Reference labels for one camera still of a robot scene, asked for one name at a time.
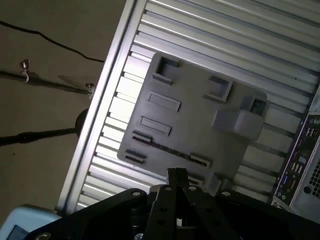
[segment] black metal bracket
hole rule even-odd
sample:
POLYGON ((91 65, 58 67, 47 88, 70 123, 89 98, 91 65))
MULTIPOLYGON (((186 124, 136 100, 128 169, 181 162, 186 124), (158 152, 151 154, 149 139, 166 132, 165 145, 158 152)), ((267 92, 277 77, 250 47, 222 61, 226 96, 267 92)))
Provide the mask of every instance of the black metal bracket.
POLYGON ((148 196, 129 189, 43 226, 25 240, 316 240, 318 224, 241 193, 189 186, 186 169, 148 196))

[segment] black cable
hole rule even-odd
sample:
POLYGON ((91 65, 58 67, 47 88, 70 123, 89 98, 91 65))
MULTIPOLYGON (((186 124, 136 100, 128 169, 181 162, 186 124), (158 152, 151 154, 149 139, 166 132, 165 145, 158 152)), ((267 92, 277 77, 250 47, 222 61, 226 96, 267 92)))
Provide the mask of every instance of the black cable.
POLYGON ((74 52, 76 54, 79 54, 80 56, 82 56, 83 58, 85 59, 88 59, 88 60, 91 60, 91 61, 95 61, 95 62, 99 62, 99 63, 104 63, 105 61, 103 60, 100 60, 100 59, 96 59, 96 58, 92 58, 92 57, 88 57, 86 55, 84 55, 83 53, 71 48, 71 47, 68 47, 68 46, 65 46, 59 42, 56 42, 54 40, 52 40, 51 38, 47 37, 46 35, 44 35, 43 33, 39 32, 39 31, 35 31, 35 30, 29 30, 29 29, 26 29, 26 28, 23 28, 23 27, 19 27, 19 26, 15 26, 15 25, 12 25, 12 24, 9 24, 7 22, 4 22, 4 21, 1 21, 0 20, 0 25, 2 26, 5 26, 7 28, 10 28, 10 29, 14 29, 14 30, 18 30, 20 32, 24 32, 24 33, 28 33, 28 34, 34 34, 34 35, 39 35, 41 37, 43 37, 45 40, 49 41, 50 43, 52 44, 55 44, 63 49, 67 49, 71 52, 74 52))

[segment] usb port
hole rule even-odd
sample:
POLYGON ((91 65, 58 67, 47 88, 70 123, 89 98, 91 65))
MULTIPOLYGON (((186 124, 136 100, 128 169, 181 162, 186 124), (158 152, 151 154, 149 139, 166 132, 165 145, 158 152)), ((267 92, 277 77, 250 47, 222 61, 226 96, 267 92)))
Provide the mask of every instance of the usb port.
POLYGON ((290 189, 291 189, 291 190, 294 189, 295 185, 296 185, 296 180, 293 180, 293 182, 292 182, 292 184, 291 184, 291 186, 290 186, 290 189))
POLYGON ((299 167, 298 174, 300 174, 301 171, 302 171, 302 166, 299 167))

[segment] concrete floor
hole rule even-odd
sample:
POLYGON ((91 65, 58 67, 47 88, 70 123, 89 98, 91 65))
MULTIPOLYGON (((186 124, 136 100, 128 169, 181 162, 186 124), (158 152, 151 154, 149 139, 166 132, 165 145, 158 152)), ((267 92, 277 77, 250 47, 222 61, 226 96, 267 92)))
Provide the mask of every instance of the concrete floor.
MULTIPOLYGON (((125 2, 3 0, 0 20, 105 60, 125 2)), ((64 75, 83 84, 98 82, 102 63, 3 26, 0 36, 1 69, 19 71, 19 62, 29 58, 31 70, 43 78, 59 82, 57 76, 64 75)), ((71 128, 90 104, 85 95, 0 81, 0 136, 71 128)), ((0 224, 22 204, 55 208, 77 141, 74 134, 0 147, 0 224)))

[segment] silver metal edge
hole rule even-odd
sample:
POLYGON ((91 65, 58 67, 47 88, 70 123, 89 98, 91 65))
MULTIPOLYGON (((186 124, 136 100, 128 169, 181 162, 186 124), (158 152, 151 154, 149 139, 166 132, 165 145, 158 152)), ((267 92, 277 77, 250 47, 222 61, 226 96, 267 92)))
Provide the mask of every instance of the silver metal edge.
POLYGON ((92 161, 92 157, 94 155, 101 130, 103 128, 107 113, 109 111, 114 96, 114 92, 120 79, 119 76, 121 75, 121 72, 123 71, 124 65, 126 63, 128 53, 131 49, 134 37, 136 36, 138 25, 140 23, 140 19, 142 17, 146 4, 147 0, 135 0, 133 2, 130 8, 130 12, 127 14, 129 16, 129 22, 127 23, 127 31, 125 33, 124 39, 121 42, 120 47, 118 46, 119 53, 117 54, 116 59, 114 60, 114 66, 112 68, 112 71, 110 73, 110 66, 112 65, 111 60, 110 62, 106 62, 104 65, 104 68, 107 68, 107 70, 102 70, 100 80, 106 81, 106 73, 108 73, 110 74, 110 81, 108 82, 108 87, 103 92, 101 104, 99 106, 99 111, 97 112, 95 120, 93 122, 93 126, 91 127, 90 137, 88 139, 87 144, 85 145, 85 150, 81 157, 80 164, 78 165, 75 179, 72 182, 72 188, 69 188, 70 191, 65 208, 66 214, 73 213, 77 205, 78 198, 81 193, 90 163, 92 161))
POLYGON ((83 152, 85 150, 85 147, 87 145, 87 143, 91 142, 91 130, 92 130, 92 126, 93 123, 95 122, 95 120, 97 119, 97 113, 99 110, 100 105, 102 105, 102 97, 105 91, 105 88, 108 84, 108 79, 110 76, 110 72, 112 69, 112 63, 114 62, 120 44, 121 44, 121 39, 124 37, 125 34, 125 30, 126 30, 126 26, 128 25, 130 16, 131 16, 131 12, 133 10, 134 4, 135 4, 136 0, 127 0, 118 26, 116 28, 109 52, 107 54, 106 60, 104 62, 104 66, 97 84, 97 87, 95 89, 95 93, 93 95, 93 99, 91 101, 84 125, 82 127, 82 131, 76 146, 76 149, 74 151, 73 157, 72 157, 72 161, 69 167, 69 170, 67 172, 59 199, 58 199, 58 203, 56 206, 56 210, 58 212, 62 212, 65 210, 66 207, 66 203, 68 201, 69 198, 69 193, 70 190, 72 188, 73 182, 75 180, 75 177, 77 176, 77 172, 79 170, 79 166, 81 163, 81 160, 83 159, 83 152))

